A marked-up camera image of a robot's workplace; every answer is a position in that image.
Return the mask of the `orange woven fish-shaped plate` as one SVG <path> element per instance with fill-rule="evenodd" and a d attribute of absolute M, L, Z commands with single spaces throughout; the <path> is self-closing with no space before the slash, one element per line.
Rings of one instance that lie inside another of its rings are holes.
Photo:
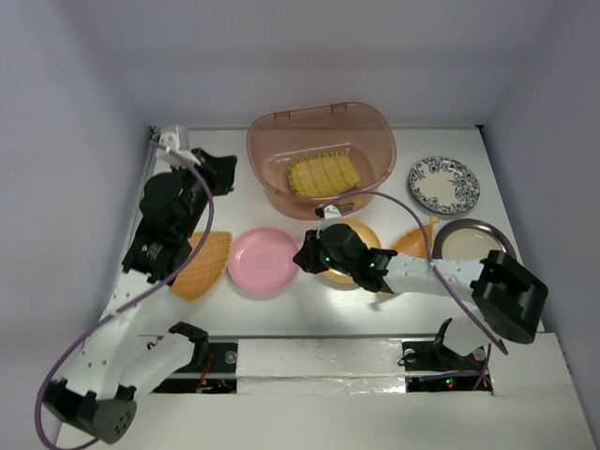
<path fill-rule="evenodd" d="M 405 232 L 390 246 L 390 249 L 411 257 L 426 259 L 428 257 L 428 249 L 433 249 L 435 226 L 439 222 L 437 217 L 430 216 L 429 222 L 425 225 L 426 232 L 422 232 L 419 227 Z"/>

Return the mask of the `orange woven fan-shaped plate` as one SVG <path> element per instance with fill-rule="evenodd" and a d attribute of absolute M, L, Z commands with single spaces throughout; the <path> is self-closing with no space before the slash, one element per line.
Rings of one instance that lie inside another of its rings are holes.
<path fill-rule="evenodd" d="M 177 297 L 194 303 L 208 294 L 227 269 L 233 247 L 230 232 L 210 232 L 193 261 L 177 276 L 171 291 Z"/>

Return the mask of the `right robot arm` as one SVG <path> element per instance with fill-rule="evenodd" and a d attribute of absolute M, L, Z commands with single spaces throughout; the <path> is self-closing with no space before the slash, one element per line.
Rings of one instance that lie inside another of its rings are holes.
<path fill-rule="evenodd" d="M 470 261 L 417 258 L 369 247 L 343 223 L 307 231 L 292 260 L 310 274 L 333 269 L 372 293 L 453 299 L 463 316 L 444 320 L 434 339 L 405 357 L 414 370 L 449 371 L 487 345 L 505 353 L 507 342 L 533 343 L 548 298 L 546 284 L 505 252 Z"/>

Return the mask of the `brown rimmed cream plate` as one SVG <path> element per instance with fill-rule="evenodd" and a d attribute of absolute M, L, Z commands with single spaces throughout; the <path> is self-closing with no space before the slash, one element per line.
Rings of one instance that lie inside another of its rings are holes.
<path fill-rule="evenodd" d="M 461 218 L 440 228 L 432 255 L 436 260 L 470 261 L 486 257 L 491 250 L 499 250 L 514 259 L 518 257 L 511 241 L 499 229 L 483 220 Z"/>

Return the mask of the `yellow round plate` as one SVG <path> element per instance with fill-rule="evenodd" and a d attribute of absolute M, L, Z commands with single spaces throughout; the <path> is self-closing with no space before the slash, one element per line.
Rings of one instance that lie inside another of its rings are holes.
<path fill-rule="evenodd" d="M 359 236 L 360 238 L 367 244 L 368 246 L 368 254 L 367 259 L 364 262 L 360 263 L 358 273 L 356 275 L 362 275 L 367 270 L 367 267 L 371 263 L 371 250 L 373 248 L 379 248 L 381 246 L 380 239 L 378 235 L 369 228 L 364 222 L 355 219 L 342 219 L 339 223 L 344 223 L 349 225 Z M 344 275 L 343 273 L 337 272 L 335 270 L 326 270 L 322 273 L 322 275 L 338 284 L 338 285 L 351 285 L 354 284 L 353 277 Z"/>

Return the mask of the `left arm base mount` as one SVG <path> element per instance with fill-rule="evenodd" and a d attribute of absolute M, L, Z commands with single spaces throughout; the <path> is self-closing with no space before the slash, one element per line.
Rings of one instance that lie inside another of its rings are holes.
<path fill-rule="evenodd" d="M 210 342 L 204 361 L 178 369 L 154 394 L 235 394 L 237 342 Z"/>

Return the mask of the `pink round plate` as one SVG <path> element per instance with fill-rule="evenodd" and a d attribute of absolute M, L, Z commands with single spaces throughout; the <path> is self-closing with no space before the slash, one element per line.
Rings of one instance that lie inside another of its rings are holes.
<path fill-rule="evenodd" d="M 259 227 L 233 240 L 228 270 L 241 289 L 256 294 L 277 293 L 296 278 L 299 267 L 293 256 L 299 247 L 278 228 Z"/>

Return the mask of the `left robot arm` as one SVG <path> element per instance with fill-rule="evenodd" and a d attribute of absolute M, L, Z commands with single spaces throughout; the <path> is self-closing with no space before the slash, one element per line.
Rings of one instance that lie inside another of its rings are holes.
<path fill-rule="evenodd" d="M 204 247 L 208 232 L 196 245 L 189 240 L 200 219 L 212 227 L 215 198 L 234 189 L 237 158 L 201 148 L 161 145 L 158 151 L 171 168 L 143 185 L 141 220 L 100 319 L 59 357 L 38 389 L 34 426 L 48 449 L 56 445 L 43 429 L 43 412 L 91 436 L 92 443 L 117 443 L 145 397 L 178 369 L 196 370 L 207 360 L 207 333 L 186 322 L 169 325 L 152 349 L 134 349 L 160 297 Z"/>

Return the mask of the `blue floral ceramic plate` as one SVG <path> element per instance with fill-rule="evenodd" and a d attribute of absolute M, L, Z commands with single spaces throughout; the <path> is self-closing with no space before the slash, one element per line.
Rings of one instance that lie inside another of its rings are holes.
<path fill-rule="evenodd" d="M 426 209 L 447 216 L 471 211 L 481 194 L 474 172 L 450 157 L 426 157 L 416 162 L 409 171 L 408 187 Z"/>

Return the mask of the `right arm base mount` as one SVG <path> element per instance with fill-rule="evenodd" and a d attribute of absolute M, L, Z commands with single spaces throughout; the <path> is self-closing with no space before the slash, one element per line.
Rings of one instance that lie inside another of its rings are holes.
<path fill-rule="evenodd" d="M 488 370 L 489 350 L 479 347 L 460 356 L 441 349 L 432 340 L 402 342 L 397 365 L 404 369 L 408 393 L 493 391 Z"/>

